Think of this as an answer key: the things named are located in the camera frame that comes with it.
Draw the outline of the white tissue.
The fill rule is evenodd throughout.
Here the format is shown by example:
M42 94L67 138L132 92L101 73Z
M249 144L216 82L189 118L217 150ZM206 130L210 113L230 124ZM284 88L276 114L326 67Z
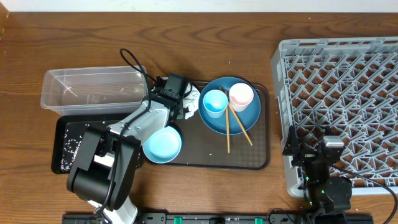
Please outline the white tissue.
M184 118L188 119L192 117L198 110L198 102L200 98L200 92L193 84L188 84L185 90L186 96L183 98L183 112Z

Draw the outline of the white rice pile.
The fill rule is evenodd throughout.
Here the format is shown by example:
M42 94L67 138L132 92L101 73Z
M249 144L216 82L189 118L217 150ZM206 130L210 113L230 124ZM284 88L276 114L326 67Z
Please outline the white rice pile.
M63 173L69 172L72 168L84 133L89 126L90 123L85 122L74 122L66 125L65 133L63 134L62 158L60 164L60 170Z

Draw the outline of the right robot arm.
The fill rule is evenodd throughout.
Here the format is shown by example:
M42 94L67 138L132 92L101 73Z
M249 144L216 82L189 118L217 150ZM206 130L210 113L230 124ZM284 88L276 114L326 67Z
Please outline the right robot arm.
M295 223L328 223L328 217L346 223L344 211L351 208L351 181L346 177L330 175L330 167L340 160L344 149L343 140L334 135L329 126L313 149L301 146L295 128L289 127L282 154L291 156L291 165L304 171L303 190L310 202L310 208L296 216Z

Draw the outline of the light blue bowl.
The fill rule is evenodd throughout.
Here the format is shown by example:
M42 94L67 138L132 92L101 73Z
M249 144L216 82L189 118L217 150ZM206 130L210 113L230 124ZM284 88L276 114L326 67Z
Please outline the light blue bowl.
M143 144L146 158L157 164L165 164L174 160L181 148L181 135L171 126L158 130Z

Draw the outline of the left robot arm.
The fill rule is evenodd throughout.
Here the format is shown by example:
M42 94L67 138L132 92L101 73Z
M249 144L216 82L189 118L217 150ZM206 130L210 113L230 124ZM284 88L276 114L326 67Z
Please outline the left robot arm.
M81 140L67 189L95 205L87 223L134 223L138 209L129 198L141 146L177 119L188 79L171 74L129 116L107 127L90 126Z

